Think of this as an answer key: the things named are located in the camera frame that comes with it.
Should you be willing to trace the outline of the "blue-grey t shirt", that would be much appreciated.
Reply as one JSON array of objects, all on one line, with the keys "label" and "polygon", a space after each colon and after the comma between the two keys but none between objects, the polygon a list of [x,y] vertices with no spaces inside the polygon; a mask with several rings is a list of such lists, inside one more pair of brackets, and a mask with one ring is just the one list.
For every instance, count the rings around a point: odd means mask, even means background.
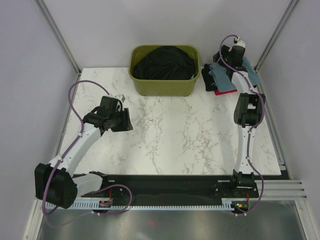
[{"label": "blue-grey t shirt", "polygon": [[[254,71],[251,66],[250,61],[244,56],[244,66],[247,69],[248,78],[253,86],[260,84],[261,78]],[[209,74],[213,76],[217,90],[220,92],[226,92],[231,90],[236,90],[235,85],[231,82],[229,77],[226,74],[226,69],[220,66],[218,63],[209,64],[210,72]]]}]

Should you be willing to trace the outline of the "black t shirt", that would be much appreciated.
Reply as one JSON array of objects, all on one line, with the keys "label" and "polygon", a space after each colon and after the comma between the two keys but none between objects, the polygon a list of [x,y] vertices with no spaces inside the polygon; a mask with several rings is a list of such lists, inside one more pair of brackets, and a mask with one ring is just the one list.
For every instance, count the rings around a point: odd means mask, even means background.
[{"label": "black t shirt", "polygon": [[216,86],[215,80],[209,72],[210,72],[209,65],[205,63],[201,70],[202,78],[205,84],[205,90],[207,92],[217,91],[218,88]]}]

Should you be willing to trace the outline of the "red t shirt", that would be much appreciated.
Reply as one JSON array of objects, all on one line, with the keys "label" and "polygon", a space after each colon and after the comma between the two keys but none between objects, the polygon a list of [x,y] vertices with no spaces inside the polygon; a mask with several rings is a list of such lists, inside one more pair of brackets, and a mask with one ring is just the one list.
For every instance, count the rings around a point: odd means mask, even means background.
[{"label": "red t shirt", "polygon": [[214,94],[215,94],[216,96],[221,96],[221,95],[236,93],[237,90],[234,89],[234,90],[229,90],[229,91],[219,91],[219,90],[215,89],[213,92],[214,92]]}]

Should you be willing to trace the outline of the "olive green plastic bin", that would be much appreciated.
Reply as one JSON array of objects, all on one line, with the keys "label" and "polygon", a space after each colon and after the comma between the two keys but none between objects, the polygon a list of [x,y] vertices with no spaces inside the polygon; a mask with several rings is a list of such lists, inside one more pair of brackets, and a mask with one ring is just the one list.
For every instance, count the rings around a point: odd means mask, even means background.
[{"label": "olive green plastic bin", "polygon": [[198,50],[191,45],[177,45],[176,47],[186,52],[193,59],[195,70],[192,78],[177,80],[138,79],[135,78],[134,66],[147,54],[159,48],[160,45],[139,45],[131,52],[128,74],[133,81],[135,90],[142,96],[189,96],[194,90],[195,84],[201,75],[200,57]]}]

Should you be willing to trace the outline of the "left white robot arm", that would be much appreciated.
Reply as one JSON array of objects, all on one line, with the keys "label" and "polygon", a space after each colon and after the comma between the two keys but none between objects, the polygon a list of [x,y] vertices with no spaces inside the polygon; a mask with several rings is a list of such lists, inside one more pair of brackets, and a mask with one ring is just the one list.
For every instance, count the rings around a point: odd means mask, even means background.
[{"label": "left white robot arm", "polygon": [[35,196],[43,203],[68,209],[76,198],[89,193],[106,196],[110,185],[100,172],[74,176],[79,163],[91,146],[107,132],[133,130],[124,95],[103,96],[100,105],[86,114],[69,144],[49,163],[40,163],[34,170]]}]

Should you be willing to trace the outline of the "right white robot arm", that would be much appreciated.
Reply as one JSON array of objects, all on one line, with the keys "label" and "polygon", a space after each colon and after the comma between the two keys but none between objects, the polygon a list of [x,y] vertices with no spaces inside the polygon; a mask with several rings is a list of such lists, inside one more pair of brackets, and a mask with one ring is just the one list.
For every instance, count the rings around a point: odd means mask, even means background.
[{"label": "right white robot arm", "polygon": [[230,179],[229,191],[235,197],[247,190],[257,190],[253,166],[253,146],[258,125],[265,114],[265,96],[259,94],[251,83],[249,73],[243,65],[245,45],[235,43],[232,47],[221,44],[217,64],[225,68],[229,80],[239,93],[233,119],[238,129],[238,150],[236,163]]}]

